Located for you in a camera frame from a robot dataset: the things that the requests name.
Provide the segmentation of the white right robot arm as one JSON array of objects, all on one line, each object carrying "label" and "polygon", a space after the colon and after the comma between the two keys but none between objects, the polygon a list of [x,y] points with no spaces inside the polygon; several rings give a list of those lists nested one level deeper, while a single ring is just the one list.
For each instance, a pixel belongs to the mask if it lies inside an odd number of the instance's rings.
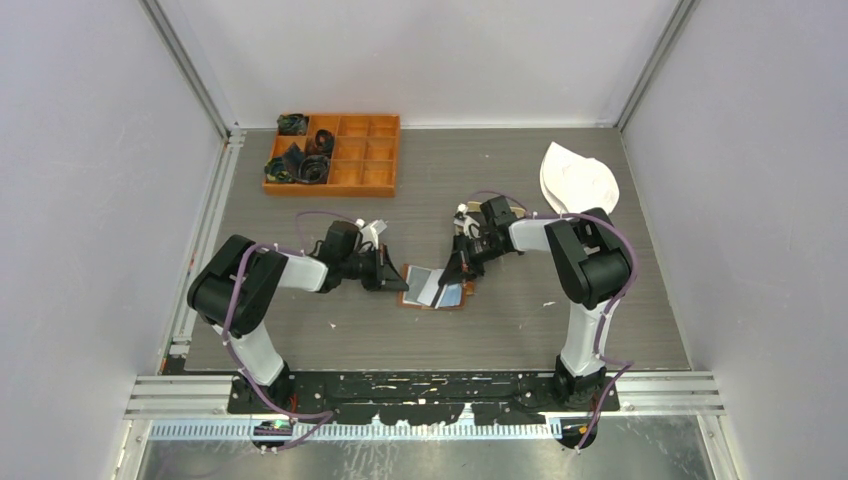
[{"label": "white right robot arm", "polygon": [[539,215],[513,208],[504,196],[458,205],[453,224],[451,255],[439,286],[472,282],[484,275],[487,262],[507,254],[550,254],[570,302],[554,396],[567,410],[582,409],[604,386],[607,324],[636,276],[632,246],[601,208]]}]

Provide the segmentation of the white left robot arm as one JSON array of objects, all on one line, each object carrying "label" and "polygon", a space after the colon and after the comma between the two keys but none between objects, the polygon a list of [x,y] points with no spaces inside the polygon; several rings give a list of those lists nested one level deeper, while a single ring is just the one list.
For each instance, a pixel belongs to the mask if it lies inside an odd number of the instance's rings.
[{"label": "white left robot arm", "polygon": [[189,308],[211,325],[233,353],[252,398],[269,413],[285,409],[293,386],[290,367],[272,344],[264,318],[282,288],[328,293],[345,280],[368,292],[405,292],[409,286],[379,236],[381,220],[334,221],[307,254],[233,235],[190,285]]}]

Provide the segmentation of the orange leather card holder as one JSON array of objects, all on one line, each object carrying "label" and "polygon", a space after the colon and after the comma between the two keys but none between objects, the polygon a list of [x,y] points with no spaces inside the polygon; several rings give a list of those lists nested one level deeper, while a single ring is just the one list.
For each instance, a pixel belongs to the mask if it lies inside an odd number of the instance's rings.
[{"label": "orange leather card holder", "polygon": [[417,310],[461,310],[475,293],[471,281],[440,285],[442,269],[429,269],[405,264],[402,277],[408,285],[397,294],[397,305]]}]

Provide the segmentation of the white card black stripe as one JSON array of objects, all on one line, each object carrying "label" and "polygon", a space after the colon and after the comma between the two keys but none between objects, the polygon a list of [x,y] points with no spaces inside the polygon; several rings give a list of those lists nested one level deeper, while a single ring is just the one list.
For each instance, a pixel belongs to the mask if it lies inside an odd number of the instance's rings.
[{"label": "white card black stripe", "polygon": [[444,287],[440,283],[443,269],[430,270],[418,294],[416,301],[423,306],[437,308],[443,296]]}]

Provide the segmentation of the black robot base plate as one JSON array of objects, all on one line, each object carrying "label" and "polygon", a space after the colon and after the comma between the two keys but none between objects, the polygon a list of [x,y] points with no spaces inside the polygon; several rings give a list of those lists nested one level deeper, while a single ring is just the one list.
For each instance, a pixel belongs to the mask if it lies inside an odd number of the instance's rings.
[{"label": "black robot base plate", "polygon": [[468,412],[476,426],[541,424],[547,416],[619,410],[616,390],[565,397],[551,372],[536,371],[300,371],[289,377],[296,413],[329,411],[340,425],[450,425]]}]

